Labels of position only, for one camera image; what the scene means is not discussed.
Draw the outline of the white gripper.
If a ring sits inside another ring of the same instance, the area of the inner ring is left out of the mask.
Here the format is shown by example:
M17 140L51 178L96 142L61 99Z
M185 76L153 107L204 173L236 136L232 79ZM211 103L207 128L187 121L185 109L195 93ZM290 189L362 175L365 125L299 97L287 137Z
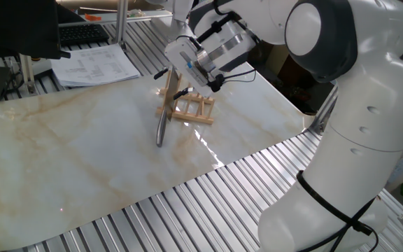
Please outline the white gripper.
M210 97L219 91L219 70L209 56L215 44L208 40L197 45L197 41L189 36L181 36L165 48L165 55L173 66L183 75L189 84L203 97ZM163 68L153 78L161 78L169 69ZM192 91L187 87L178 91L173 99L187 95Z

